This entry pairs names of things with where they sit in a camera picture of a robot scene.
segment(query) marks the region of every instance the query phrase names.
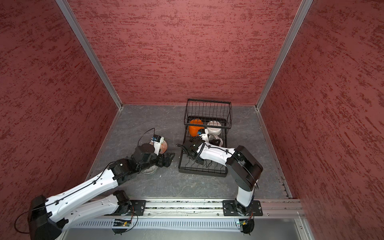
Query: black motor housing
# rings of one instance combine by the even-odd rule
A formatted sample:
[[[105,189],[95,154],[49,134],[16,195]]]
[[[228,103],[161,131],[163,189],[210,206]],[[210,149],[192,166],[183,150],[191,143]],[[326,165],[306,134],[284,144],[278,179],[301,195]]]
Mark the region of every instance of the black motor housing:
[[[235,153],[225,163],[235,182],[245,191],[252,191],[263,171],[261,164],[243,146],[238,146]]]

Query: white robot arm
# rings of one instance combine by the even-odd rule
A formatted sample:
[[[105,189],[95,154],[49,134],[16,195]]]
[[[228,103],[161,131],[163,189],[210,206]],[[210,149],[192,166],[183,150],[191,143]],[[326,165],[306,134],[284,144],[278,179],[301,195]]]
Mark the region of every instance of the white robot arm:
[[[243,146],[238,146],[235,149],[210,144],[209,135],[206,132],[206,129],[201,129],[197,137],[177,146],[181,147],[191,160],[199,164],[204,164],[204,160],[212,160],[227,166],[238,185],[237,212],[242,216],[248,216],[251,213],[250,204],[253,199],[254,187],[260,178],[263,167]]]
[[[132,203],[124,191],[115,191],[102,199],[88,201],[133,179],[142,170],[154,165],[169,167],[175,154],[159,154],[162,141],[163,137],[154,135],[152,145],[145,143],[137,146],[130,158],[111,162],[94,178],[58,195],[34,198],[28,212],[31,239],[54,240],[71,226],[101,215],[133,216]],[[197,163],[202,164],[208,159],[226,165],[239,186],[236,211],[241,216],[251,215],[254,186],[263,168],[248,150],[242,146],[236,149],[214,146],[208,142],[207,134],[177,146]]]
[[[90,218],[133,214],[131,202],[121,190],[102,199],[88,201],[135,178],[142,170],[155,165],[169,167],[175,154],[159,154],[163,141],[163,137],[154,135],[152,145],[145,143],[137,146],[130,158],[111,162],[94,178],[58,195],[34,198],[28,212],[31,239],[54,240],[62,231]]]

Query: cable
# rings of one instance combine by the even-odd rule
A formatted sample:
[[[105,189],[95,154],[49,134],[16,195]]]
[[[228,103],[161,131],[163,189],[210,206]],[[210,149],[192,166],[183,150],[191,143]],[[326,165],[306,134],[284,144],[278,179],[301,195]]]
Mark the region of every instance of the cable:
[[[16,218],[15,222],[13,223],[13,228],[14,228],[14,229],[16,230],[16,232],[18,232],[18,233],[29,234],[29,232],[22,232],[22,231],[18,230],[17,227],[16,227],[17,220],[18,220],[22,215],[24,215],[24,214],[26,214],[26,213],[29,213],[29,212],[32,212],[32,211],[35,211],[35,210],[43,209],[43,208],[45,208],[45,207],[47,207],[47,206],[50,206],[50,205],[52,205],[52,204],[59,204],[59,202],[60,202],[61,200],[65,199],[66,197],[69,197],[70,195],[72,195],[72,194],[74,194],[74,193],[76,193],[76,192],[78,192],[78,191],[80,191],[80,190],[82,190],[82,189],[84,189],[84,188],[86,188],[86,187],[92,185],[92,184],[96,184],[96,181],[99,180],[99,178],[100,178],[101,175],[104,173],[104,171],[107,169],[107,167],[108,167],[111,163],[114,163],[114,162],[116,162],[116,161],[113,161],[113,162],[108,163],[107,166],[105,166],[104,170],[101,172],[100,176],[97,177],[97,179],[94,180],[94,181],[92,181],[90,184],[88,184],[88,185],[86,185],[86,186],[84,186],[84,187],[82,187],[82,188],[80,188],[80,189],[78,189],[78,190],[76,190],[76,191],[74,191],[74,192],[72,192],[72,193],[70,193],[70,194],[68,194],[68,195],[66,195],[66,196],[64,196],[64,197],[62,197],[61,199],[58,199],[58,200],[56,200],[56,201],[54,201],[54,202],[48,204],[48,205],[44,205],[44,206],[42,206],[42,207],[34,208],[34,209],[32,209],[32,210],[28,210],[28,211],[26,211],[26,212],[23,212],[22,214],[20,214],[20,215]]]
[[[137,224],[138,221],[139,221],[139,216],[138,216],[136,213],[133,213],[133,214],[136,215],[136,217],[137,217],[137,220],[136,220],[136,222],[135,222],[135,225],[133,225],[133,227],[131,227],[130,229],[126,230],[125,232],[131,231],[131,230],[136,226],[136,224]]]
[[[243,168],[249,173],[249,175],[253,178],[253,180],[255,181],[255,184],[256,184],[256,186],[257,186],[257,189],[259,189],[259,185],[257,185],[257,182],[256,182],[256,180],[255,180],[255,178],[252,176],[252,174],[248,171],[248,169],[236,158],[236,155],[233,155],[232,153],[230,153],[228,150],[223,150],[223,149],[221,149],[221,148],[218,148],[218,147],[212,147],[211,145],[209,145],[208,146],[208,148],[217,148],[217,149],[220,149],[221,151],[223,151],[223,152],[226,152],[226,153],[229,153],[229,154],[231,154],[236,160],[237,160],[237,162],[238,163],[240,163],[241,164],[241,166],[243,166]]]
[[[19,231],[19,230],[17,229],[17,227],[16,227],[16,222],[17,222],[17,220],[19,219],[19,217],[21,217],[22,215],[24,215],[24,214],[26,214],[26,213],[28,213],[28,212],[29,212],[29,211],[23,212],[22,214],[20,214],[20,215],[16,218],[15,222],[13,223],[13,227],[15,228],[16,232],[18,232],[18,233],[23,233],[23,234],[29,234],[29,232],[22,232],[22,231]]]
[[[230,152],[228,151],[228,149],[227,149],[227,150],[224,150],[224,149],[221,149],[221,148],[219,148],[219,147],[212,147],[212,145],[207,145],[207,146],[208,146],[208,148],[217,148],[217,149],[220,149],[221,151],[223,151],[223,152],[225,152],[225,153],[229,153],[229,154],[231,154],[231,155],[233,156],[233,154],[230,153]]]
[[[149,129],[148,131],[146,131],[145,133],[143,133],[143,135],[141,135],[141,137],[139,138],[139,140],[137,141],[137,146],[139,146],[139,143],[140,143],[140,140],[141,140],[141,138],[147,133],[147,132],[149,132],[150,130],[152,130],[153,129],[153,135],[155,135],[155,128],[153,127],[153,128],[151,128],[151,129]]]
[[[131,227],[130,229],[125,230],[124,232],[119,232],[118,234],[122,234],[122,233],[125,233],[125,232],[128,232],[128,231],[131,231],[131,230],[136,226],[136,224],[139,222],[139,216],[138,216],[136,213],[134,213],[134,212],[133,212],[133,214],[136,215],[136,217],[137,217],[137,220],[136,220],[136,222],[135,222],[135,225],[133,225],[133,227]]]

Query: wire dish rack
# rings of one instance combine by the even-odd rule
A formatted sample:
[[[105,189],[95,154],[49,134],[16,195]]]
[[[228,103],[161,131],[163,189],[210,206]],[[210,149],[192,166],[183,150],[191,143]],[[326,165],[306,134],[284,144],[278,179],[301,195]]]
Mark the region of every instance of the wire dish rack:
[[[200,119],[203,124],[190,123],[194,119]],[[221,126],[210,124],[210,121],[217,121]],[[188,99],[184,115],[185,133],[184,140],[189,141],[192,136],[189,133],[188,126],[214,127],[221,128],[219,137],[223,140],[223,147],[227,147],[227,134],[232,126],[232,105],[231,102]],[[228,174],[226,166],[211,160],[205,160],[204,164],[198,164],[187,158],[187,155],[181,150],[179,161],[179,172],[188,174],[199,174],[214,177],[225,177]]]

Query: black cable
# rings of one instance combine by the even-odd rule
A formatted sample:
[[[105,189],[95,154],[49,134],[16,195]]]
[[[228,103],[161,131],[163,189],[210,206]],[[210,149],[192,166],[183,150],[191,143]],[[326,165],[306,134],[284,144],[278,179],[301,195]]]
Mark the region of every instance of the black cable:
[[[56,201],[54,201],[54,202],[48,204],[48,205],[44,205],[44,206],[42,206],[42,207],[34,208],[34,209],[32,209],[32,210],[29,210],[29,211],[26,211],[26,212],[23,212],[22,214],[20,214],[20,215],[16,218],[15,222],[13,223],[13,227],[14,227],[14,229],[16,230],[16,232],[18,232],[18,233],[23,233],[23,234],[29,234],[29,232],[22,232],[22,231],[18,230],[17,227],[16,227],[17,220],[18,220],[22,215],[24,215],[24,214],[26,214],[26,213],[29,213],[29,212],[32,212],[32,211],[35,211],[35,210],[38,210],[38,209],[45,208],[45,207],[50,206],[50,205],[52,205],[52,204],[59,204],[59,202],[60,202],[61,200],[65,199],[66,197],[69,197],[70,195],[72,195],[72,194],[74,194],[74,193],[76,193],[76,192],[78,192],[78,191],[80,191],[80,190],[82,190],[82,189],[84,189],[84,188],[86,188],[86,187],[92,185],[92,184],[96,184],[96,181],[99,180],[99,178],[100,178],[101,175],[104,173],[104,171],[107,169],[107,167],[108,167],[111,163],[114,163],[114,162],[110,162],[110,163],[108,163],[107,166],[105,166],[105,168],[104,168],[104,170],[102,171],[102,173],[100,174],[100,176],[99,176],[96,180],[92,181],[90,184],[88,184],[88,185],[86,185],[86,186],[84,186],[84,187],[82,187],[82,188],[80,188],[80,189],[78,189],[78,190],[76,190],[76,191],[74,191],[74,192],[72,192],[72,193],[70,193],[70,194],[68,194],[68,195],[66,195],[66,196],[64,196],[64,197],[62,197],[61,199],[58,199],[58,200],[56,200]]]
[[[217,149],[220,149],[221,151],[223,151],[223,152],[225,152],[225,153],[229,153],[229,154],[231,154],[231,155],[233,156],[233,154],[230,153],[228,150],[224,150],[224,149],[221,149],[221,148],[219,148],[219,147],[212,147],[212,145],[208,145],[208,148],[217,148]]]
[[[151,129],[149,129],[148,131],[146,131],[145,133],[143,133],[143,135],[141,135],[141,137],[139,138],[139,140],[137,141],[137,146],[139,146],[139,143],[140,143],[140,140],[141,140],[141,138],[147,133],[147,132],[149,132],[150,130],[152,130],[153,129],[153,135],[155,135],[155,128],[153,127],[153,128],[151,128]]]
[[[22,214],[20,214],[20,215],[16,218],[15,222],[13,223],[13,227],[15,228],[16,232],[18,232],[18,233],[23,233],[23,234],[29,234],[29,232],[22,232],[22,231],[19,231],[19,230],[17,229],[17,227],[16,227],[16,222],[17,222],[17,220],[19,219],[19,217],[21,217],[22,215],[24,215],[24,214],[26,214],[26,213],[28,213],[28,212],[29,212],[29,211],[23,212]]]
[[[223,151],[223,152],[226,152],[226,153],[231,154],[231,155],[237,160],[237,162],[240,163],[241,166],[243,166],[243,168],[249,173],[249,175],[250,175],[250,176],[253,178],[253,180],[255,181],[255,184],[256,184],[256,186],[257,186],[257,189],[259,189],[259,185],[257,185],[257,182],[256,182],[255,178],[254,178],[254,177],[252,176],[252,174],[248,171],[248,169],[247,169],[246,167],[244,167],[244,165],[243,165],[243,164],[236,158],[236,155],[233,155],[232,153],[228,152],[228,150],[223,150],[223,149],[218,148],[218,147],[212,147],[211,145],[209,145],[208,148],[217,148],[217,149],[220,149],[220,150]]]
[[[204,147],[205,147],[205,142],[202,144],[202,146],[201,146],[201,148],[200,148],[200,151],[199,151],[199,153],[197,154],[197,156],[194,158],[194,159],[192,159],[193,161],[195,161],[199,156],[200,156],[200,154],[203,152],[203,150],[204,150]]]
[[[120,234],[125,233],[125,232],[128,232],[128,231],[131,231],[131,230],[136,226],[136,224],[139,222],[139,216],[138,216],[136,213],[134,213],[134,212],[133,212],[133,214],[136,215],[136,217],[137,217],[137,220],[136,220],[136,222],[135,222],[135,225],[133,225],[133,227],[131,227],[130,229],[127,229],[127,230],[125,230],[124,232],[121,232]]]

